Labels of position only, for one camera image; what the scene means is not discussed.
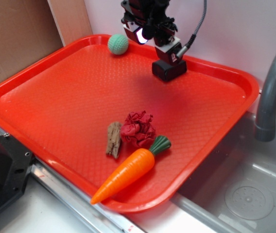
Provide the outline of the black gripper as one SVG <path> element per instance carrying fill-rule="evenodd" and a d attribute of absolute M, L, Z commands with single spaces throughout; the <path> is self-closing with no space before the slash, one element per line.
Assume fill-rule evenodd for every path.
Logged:
<path fill-rule="evenodd" d="M 174 39 L 177 26 L 174 18 L 166 16 L 168 0 L 123 0 L 121 19 L 127 37 L 139 45 L 154 40 L 158 58 L 169 65 L 181 61 L 177 56 L 182 49 L 180 39 Z"/>

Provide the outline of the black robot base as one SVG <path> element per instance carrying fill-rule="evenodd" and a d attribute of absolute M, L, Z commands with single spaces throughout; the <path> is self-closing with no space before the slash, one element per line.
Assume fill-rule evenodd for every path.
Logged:
<path fill-rule="evenodd" d="M 0 212 L 24 194 L 33 160 L 13 136 L 0 136 Z"/>

